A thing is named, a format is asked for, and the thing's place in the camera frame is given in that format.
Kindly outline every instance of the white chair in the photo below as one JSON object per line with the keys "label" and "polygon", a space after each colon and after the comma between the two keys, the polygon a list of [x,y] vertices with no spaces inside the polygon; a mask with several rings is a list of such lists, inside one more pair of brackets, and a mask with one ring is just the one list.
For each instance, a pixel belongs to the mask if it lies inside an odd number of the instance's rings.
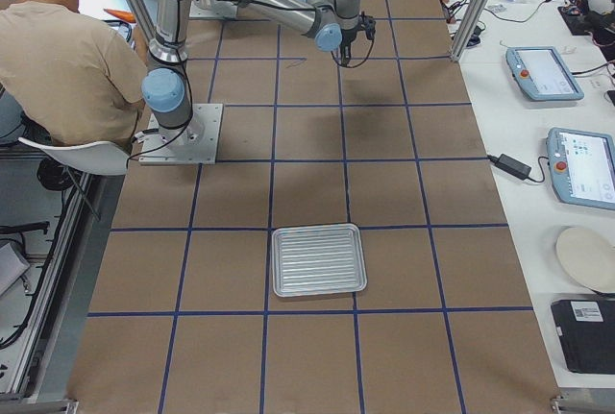
{"label": "white chair", "polygon": [[66,166],[66,172],[75,184],[77,191],[79,191],[96,219],[100,220],[100,214],[94,209],[86,193],[77,182],[72,169],[97,176],[123,176],[127,171],[126,164],[129,157],[124,150],[113,142],[92,142],[72,147],[54,147],[42,145],[24,137],[19,137],[18,140],[24,145],[45,152],[51,158]]}

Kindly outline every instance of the beige t-shirt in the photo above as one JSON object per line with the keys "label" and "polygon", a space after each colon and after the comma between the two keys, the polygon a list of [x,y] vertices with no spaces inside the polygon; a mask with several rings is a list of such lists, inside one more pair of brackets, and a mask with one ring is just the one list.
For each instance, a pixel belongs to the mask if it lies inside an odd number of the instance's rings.
{"label": "beige t-shirt", "polygon": [[55,142],[111,140],[135,130],[145,64],[106,23],[64,6],[0,11],[0,83]]}

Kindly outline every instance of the black power brick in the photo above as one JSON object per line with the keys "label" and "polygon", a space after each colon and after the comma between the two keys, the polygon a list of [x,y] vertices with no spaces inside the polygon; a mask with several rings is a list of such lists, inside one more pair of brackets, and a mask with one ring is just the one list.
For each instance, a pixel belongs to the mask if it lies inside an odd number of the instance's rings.
{"label": "black power brick", "polygon": [[493,155],[487,155],[487,157],[497,168],[502,169],[504,172],[516,177],[517,179],[524,181],[529,177],[531,167],[515,158],[511,158],[510,156],[504,154],[501,154],[498,158]]}

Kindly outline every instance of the white round plate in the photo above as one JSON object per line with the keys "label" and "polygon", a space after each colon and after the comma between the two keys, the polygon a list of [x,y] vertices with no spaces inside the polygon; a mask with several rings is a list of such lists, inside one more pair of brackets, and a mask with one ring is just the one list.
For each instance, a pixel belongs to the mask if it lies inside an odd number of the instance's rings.
{"label": "white round plate", "polygon": [[555,250],[574,280],[597,292],[615,293],[615,248],[595,231],[566,229],[557,238]]}

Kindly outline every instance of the rectangular metal tray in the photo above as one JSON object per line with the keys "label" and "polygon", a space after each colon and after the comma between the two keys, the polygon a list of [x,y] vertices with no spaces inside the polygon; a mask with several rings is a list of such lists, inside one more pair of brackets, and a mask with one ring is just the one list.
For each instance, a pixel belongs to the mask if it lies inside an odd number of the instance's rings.
{"label": "rectangular metal tray", "polygon": [[367,285],[354,224],[277,229],[271,245],[273,290],[280,297],[356,292]]}

